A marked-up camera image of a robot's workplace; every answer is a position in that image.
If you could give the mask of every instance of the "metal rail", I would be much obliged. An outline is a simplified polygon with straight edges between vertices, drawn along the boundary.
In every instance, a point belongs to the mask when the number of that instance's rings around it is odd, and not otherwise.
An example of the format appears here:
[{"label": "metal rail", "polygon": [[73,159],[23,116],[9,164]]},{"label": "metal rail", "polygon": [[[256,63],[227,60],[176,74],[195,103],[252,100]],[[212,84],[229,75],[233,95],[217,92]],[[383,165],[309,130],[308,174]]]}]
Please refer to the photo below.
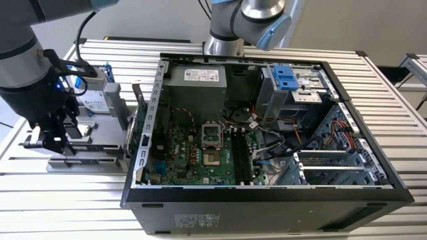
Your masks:
[{"label": "metal rail", "polygon": [[[88,40],[81,57],[95,65],[113,66],[121,97],[136,105],[132,83],[149,99],[159,54],[201,54],[200,44]],[[368,57],[354,51],[245,48],[251,58],[327,61],[352,98],[366,124],[415,203],[351,233],[295,235],[221,235],[200,238],[280,238],[346,240],[427,239],[427,126]],[[67,59],[75,58],[75,49]],[[21,119],[0,146],[0,233],[23,239],[117,239],[145,236],[129,211],[119,207],[123,174],[51,174],[48,156],[19,146],[28,129]]]}]

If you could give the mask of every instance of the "connector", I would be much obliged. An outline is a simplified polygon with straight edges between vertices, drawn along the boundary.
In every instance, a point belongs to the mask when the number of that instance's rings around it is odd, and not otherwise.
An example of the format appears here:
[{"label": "connector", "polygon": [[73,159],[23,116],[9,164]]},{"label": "connector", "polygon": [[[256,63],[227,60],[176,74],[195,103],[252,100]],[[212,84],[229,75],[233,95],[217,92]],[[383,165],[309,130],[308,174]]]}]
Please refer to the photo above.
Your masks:
[{"label": "connector", "polygon": [[346,127],[340,127],[338,129],[339,132],[343,132],[343,133],[351,133],[354,131],[352,127],[351,126],[346,126]]},{"label": "connector", "polygon": [[277,81],[277,88],[280,90],[297,90],[299,82],[295,79],[293,71],[289,66],[273,65],[272,76]]}]

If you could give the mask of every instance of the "robotic arm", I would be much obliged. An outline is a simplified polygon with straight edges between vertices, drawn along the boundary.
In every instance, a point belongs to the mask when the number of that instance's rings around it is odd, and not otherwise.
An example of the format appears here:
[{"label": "robotic arm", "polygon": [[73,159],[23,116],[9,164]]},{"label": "robotic arm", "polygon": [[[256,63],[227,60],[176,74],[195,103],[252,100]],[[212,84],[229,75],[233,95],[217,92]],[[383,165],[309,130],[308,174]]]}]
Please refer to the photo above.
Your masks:
[{"label": "robotic arm", "polygon": [[[44,148],[56,153],[73,149],[67,135],[81,138],[75,97],[61,89],[59,79],[67,75],[96,77],[84,62],[63,61],[53,50],[43,50],[31,25],[89,11],[119,0],[3,0],[0,8],[0,96],[23,116],[39,139],[25,141],[25,148]],[[68,66],[84,71],[71,71]]]},{"label": "robotic arm", "polygon": [[[56,153],[71,151],[67,134],[81,138],[77,129],[79,106],[75,94],[61,89],[68,75],[97,76],[81,59],[61,60],[55,51],[43,50],[31,25],[89,11],[99,11],[119,0],[3,0],[0,8],[0,96],[23,116],[39,139],[25,141],[25,148],[44,148]],[[284,14],[285,0],[212,0],[211,38],[204,54],[243,56],[243,43],[264,51],[284,37],[291,17]]]},{"label": "robotic arm", "polygon": [[209,40],[205,55],[243,57],[244,41],[259,49],[273,49],[291,25],[285,0],[212,0]]}]

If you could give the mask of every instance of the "circuit board chip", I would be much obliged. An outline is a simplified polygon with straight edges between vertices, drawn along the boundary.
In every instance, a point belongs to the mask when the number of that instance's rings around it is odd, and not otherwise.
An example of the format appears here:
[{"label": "circuit board chip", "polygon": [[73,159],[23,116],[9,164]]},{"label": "circuit board chip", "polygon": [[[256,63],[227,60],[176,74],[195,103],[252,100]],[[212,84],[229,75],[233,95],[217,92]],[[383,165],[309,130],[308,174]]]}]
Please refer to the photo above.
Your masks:
[{"label": "circuit board chip", "polygon": [[204,151],[203,152],[203,165],[205,165],[205,166],[221,165],[219,151]]},{"label": "circuit board chip", "polygon": [[177,179],[187,179],[187,172],[183,172],[183,171],[177,172],[176,173],[176,178]]}]

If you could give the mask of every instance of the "motherboard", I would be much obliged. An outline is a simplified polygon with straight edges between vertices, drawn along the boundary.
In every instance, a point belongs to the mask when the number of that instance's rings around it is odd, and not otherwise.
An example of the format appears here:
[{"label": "motherboard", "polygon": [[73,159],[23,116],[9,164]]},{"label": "motherboard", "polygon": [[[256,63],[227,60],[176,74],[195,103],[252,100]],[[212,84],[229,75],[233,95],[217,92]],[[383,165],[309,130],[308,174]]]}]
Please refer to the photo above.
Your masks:
[{"label": "motherboard", "polygon": [[251,164],[251,155],[257,148],[253,131],[244,132],[236,147],[233,129],[220,129],[213,124],[196,128],[175,127],[171,130],[169,152],[165,159],[153,163],[149,182],[155,185],[240,185],[243,166],[235,161],[236,155],[245,155],[247,174],[253,185],[264,185],[261,168]]}]

